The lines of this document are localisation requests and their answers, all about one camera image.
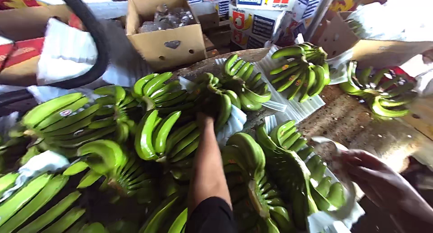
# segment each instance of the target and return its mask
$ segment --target cardboard flap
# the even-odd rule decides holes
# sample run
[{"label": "cardboard flap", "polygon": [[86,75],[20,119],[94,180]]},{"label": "cardboard flap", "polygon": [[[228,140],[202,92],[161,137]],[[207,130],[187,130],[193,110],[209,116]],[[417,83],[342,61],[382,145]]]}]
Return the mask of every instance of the cardboard flap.
[{"label": "cardboard flap", "polygon": [[328,58],[342,54],[359,41],[340,14],[335,15],[318,41],[319,46],[328,53]]}]

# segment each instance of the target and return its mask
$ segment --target forearm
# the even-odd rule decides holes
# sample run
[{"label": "forearm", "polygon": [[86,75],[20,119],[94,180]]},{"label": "forearm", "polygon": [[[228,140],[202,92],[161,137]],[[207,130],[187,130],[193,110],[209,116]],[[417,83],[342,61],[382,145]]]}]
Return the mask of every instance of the forearm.
[{"label": "forearm", "polygon": [[212,122],[204,125],[200,134],[190,184],[188,214],[209,197],[220,197],[232,207]]}]

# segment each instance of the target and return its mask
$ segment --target banana label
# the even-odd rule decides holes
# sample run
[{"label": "banana label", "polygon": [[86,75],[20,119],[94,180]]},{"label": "banana label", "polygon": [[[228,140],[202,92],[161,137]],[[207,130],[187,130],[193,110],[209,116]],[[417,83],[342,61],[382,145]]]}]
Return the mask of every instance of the banana label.
[{"label": "banana label", "polygon": [[72,109],[66,109],[66,110],[63,110],[62,112],[60,112],[59,114],[60,114],[60,116],[65,117],[65,116],[70,115],[71,113],[72,113]]},{"label": "banana label", "polygon": [[79,136],[83,131],[84,129],[77,130],[76,132],[74,132],[73,136]]}]

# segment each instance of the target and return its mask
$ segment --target banana illustration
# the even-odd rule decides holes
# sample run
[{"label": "banana illustration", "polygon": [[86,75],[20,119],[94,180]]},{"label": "banana illustration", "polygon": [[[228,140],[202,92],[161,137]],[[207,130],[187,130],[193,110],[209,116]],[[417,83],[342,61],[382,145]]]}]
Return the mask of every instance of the banana illustration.
[{"label": "banana illustration", "polygon": [[244,28],[242,30],[248,30],[252,26],[252,14],[248,14],[248,18],[244,22]]}]

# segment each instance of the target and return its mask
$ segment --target open cardboard box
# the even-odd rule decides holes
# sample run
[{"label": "open cardboard box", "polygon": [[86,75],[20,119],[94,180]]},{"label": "open cardboard box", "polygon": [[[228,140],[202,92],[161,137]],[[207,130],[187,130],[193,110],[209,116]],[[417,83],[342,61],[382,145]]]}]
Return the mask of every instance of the open cardboard box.
[{"label": "open cardboard box", "polygon": [[351,12],[337,12],[318,41],[319,46],[333,58],[353,49],[352,59],[361,68],[400,66],[410,58],[433,48],[433,42],[402,42],[363,40],[350,30],[344,21]]},{"label": "open cardboard box", "polygon": [[[194,13],[195,23],[192,25],[138,33],[143,22],[153,20],[156,7],[164,3],[169,9],[183,7],[191,10],[187,0],[128,0],[126,32],[133,46],[155,70],[166,70],[205,59],[201,26]],[[165,46],[165,43],[175,40],[180,41],[177,48]]]}]

